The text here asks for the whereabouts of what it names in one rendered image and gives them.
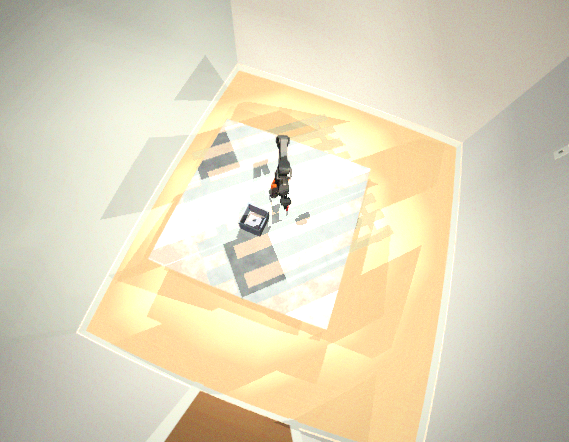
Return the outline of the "white square plate with hole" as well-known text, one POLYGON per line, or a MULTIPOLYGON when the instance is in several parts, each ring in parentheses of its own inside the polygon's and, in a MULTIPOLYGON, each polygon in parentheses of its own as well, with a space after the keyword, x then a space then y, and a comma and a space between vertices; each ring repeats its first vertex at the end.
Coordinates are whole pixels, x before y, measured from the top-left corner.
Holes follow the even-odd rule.
POLYGON ((251 214, 250 214, 250 216, 246 222, 246 225, 251 226, 255 229, 259 229, 262 221, 263 221, 263 217, 256 215, 256 214, 251 212, 251 214))

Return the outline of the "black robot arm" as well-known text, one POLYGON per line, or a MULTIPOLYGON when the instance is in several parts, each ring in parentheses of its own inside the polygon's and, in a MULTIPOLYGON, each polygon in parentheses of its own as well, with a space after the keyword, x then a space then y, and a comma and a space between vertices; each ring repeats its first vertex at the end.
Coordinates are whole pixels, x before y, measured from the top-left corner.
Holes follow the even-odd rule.
POLYGON ((272 188, 268 191, 272 199, 277 198, 279 194, 286 195, 289 193, 288 180, 291 180, 292 177, 292 168, 287 158, 287 147, 288 144, 290 144, 290 137, 288 137, 288 135, 278 134, 276 136, 276 144, 279 149, 279 156, 278 166, 276 172, 274 172, 274 183, 278 184, 279 188, 276 185, 275 188, 272 188), (289 173, 290 177, 288 176, 289 173))

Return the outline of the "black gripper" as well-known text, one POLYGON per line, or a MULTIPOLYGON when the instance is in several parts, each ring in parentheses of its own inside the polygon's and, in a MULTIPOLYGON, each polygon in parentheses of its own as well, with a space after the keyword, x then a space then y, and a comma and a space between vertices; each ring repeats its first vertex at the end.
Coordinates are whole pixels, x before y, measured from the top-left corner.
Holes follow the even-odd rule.
POLYGON ((284 210, 286 210, 287 207, 289 205, 291 205, 291 199, 290 199, 290 197, 287 197, 287 195, 289 195, 289 193, 286 195, 282 195, 282 194, 279 194, 279 195, 281 195, 280 204, 281 204, 281 206, 284 207, 284 210))

